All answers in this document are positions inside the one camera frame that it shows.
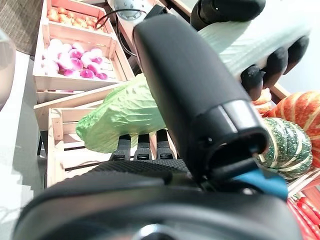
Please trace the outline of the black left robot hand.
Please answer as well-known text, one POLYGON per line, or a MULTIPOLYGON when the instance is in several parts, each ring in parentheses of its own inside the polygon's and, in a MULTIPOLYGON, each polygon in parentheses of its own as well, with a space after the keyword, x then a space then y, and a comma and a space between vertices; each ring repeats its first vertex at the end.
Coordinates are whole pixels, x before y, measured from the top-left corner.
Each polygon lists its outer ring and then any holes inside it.
POLYGON ((304 56, 310 27, 298 7, 278 0, 200 0, 183 26, 155 5, 134 32, 150 87, 195 88, 253 101, 304 56))

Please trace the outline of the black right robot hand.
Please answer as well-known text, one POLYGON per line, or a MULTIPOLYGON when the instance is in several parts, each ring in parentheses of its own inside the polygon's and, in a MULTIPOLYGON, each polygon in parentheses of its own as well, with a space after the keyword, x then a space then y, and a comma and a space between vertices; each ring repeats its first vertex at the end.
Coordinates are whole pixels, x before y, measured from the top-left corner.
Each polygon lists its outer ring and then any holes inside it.
POLYGON ((284 179, 255 161, 267 129, 217 54, 170 14, 133 42, 165 125, 120 120, 110 160, 34 198, 13 239, 302 239, 284 179))

